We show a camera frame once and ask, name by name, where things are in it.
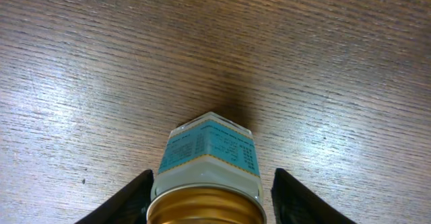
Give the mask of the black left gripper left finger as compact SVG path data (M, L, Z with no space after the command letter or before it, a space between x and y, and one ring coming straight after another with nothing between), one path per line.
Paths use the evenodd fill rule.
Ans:
M76 224L146 224L154 174L145 170Z

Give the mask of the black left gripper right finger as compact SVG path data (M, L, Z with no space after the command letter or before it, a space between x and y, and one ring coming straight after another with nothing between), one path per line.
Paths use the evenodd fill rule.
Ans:
M276 223L356 224L282 168L275 170L271 197Z

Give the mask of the small gold lid jar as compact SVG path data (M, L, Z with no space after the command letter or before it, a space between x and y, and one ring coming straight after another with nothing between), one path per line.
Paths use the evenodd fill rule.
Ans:
M171 131L148 223L266 223L252 132L214 112Z

